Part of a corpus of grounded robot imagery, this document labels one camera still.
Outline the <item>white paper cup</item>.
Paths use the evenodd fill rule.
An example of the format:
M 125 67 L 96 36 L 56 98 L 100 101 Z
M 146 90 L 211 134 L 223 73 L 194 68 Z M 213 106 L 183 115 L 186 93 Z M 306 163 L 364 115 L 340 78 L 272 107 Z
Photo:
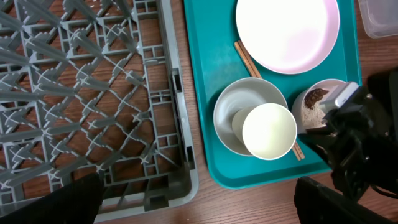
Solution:
M 294 116 L 277 103 L 239 110 L 233 116 L 232 130 L 251 155 L 267 161 L 284 157 L 297 138 Z

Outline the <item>brown food scrap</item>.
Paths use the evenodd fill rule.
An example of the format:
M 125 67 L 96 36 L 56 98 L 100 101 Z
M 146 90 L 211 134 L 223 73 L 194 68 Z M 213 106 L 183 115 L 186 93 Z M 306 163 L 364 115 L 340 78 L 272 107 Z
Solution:
M 326 94 L 328 94 L 328 90 L 324 90 L 322 88 L 316 88 L 311 90 L 310 92 L 307 93 L 307 95 L 304 98 L 304 105 L 308 109 L 313 109 L 315 106 L 315 103 L 320 101 Z

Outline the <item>wooden chopsticks pair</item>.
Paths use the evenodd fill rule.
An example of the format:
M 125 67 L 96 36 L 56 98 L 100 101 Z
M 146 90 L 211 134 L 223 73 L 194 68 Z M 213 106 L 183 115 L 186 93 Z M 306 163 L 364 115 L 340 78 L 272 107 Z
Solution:
M 243 43 L 239 40 L 234 43 L 234 47 L 235 47 L 236 51 L 238 52 L 239 56 L 241 57 L 241 60 L 243 61 L 244 65 L 246 66 L 249 74 L 254 78 L 262 79 L 261 74 L 259 73 L 258 69 L 256 68 L 254 62 L 251 59 L 251 56 L 249 55 L 248 51 L 244 47 Z M 297 141 L 295 141 L 292 150 L 293 150 L 296 158 L 299 161 L 305 159 L 305 155 Z

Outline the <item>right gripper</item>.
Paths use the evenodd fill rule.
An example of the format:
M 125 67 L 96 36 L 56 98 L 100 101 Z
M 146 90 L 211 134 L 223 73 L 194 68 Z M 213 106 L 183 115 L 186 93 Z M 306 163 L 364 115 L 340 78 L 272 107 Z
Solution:
M 303 133 L 303 143 L 332 169 L 335 188 L 352 200 L 369 187 L 397 198 L 397 70 L 368 77 L 322 123 Z

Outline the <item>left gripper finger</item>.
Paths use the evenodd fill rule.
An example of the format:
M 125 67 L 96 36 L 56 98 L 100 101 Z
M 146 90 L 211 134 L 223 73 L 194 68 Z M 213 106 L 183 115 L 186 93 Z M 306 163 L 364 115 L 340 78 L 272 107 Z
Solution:
M 1 223 L 93 223 L 102 201 L 103 181 L 88 174 L 1 217 Z

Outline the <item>small pink bowl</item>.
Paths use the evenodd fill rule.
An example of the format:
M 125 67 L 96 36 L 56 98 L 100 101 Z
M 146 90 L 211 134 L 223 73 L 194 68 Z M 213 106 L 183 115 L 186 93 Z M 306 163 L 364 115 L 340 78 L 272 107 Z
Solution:
M 325 113 L 318 108 L 320 100 L 316 101 L 312 108 L 309 108 L 305 105 L 305 97 L 309 95 L 312 90 L 320 88 L 322 90 L 331 91 L 334 86 L 342 83 L 345 83 L 345 81 L 338 79 L 322 80 L 299 94 L 291 109 L 297 124 L 298 134 L 306 133 L 307 129 L 321 128 L 325 126 L 325 124 L 322 124 L 322 119 L 325 116 Z

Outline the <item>white rice pile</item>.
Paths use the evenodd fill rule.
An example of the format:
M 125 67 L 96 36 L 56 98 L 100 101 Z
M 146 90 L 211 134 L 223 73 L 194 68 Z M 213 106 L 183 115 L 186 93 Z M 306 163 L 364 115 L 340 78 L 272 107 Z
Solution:
M 315 103 L 314 108 L 308 109 L 302 106 L 302 123 L 305 129 L 321 128 L 325 124 L 322 123 L 325 113 L 320 109 L 319 102 Z

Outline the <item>grey bowl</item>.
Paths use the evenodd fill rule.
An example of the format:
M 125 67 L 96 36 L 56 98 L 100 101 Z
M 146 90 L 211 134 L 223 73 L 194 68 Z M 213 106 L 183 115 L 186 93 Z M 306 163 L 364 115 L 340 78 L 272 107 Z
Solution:
M 288 107 L 281 91 L 271 82 L 260 78 L 243 78 L 227 86 L 218 97 L 213 111 L 216 135 L 231 152 L 240 156 L 251 156 L 232 129 L 234 115 L 241 109 L 277 103 Z

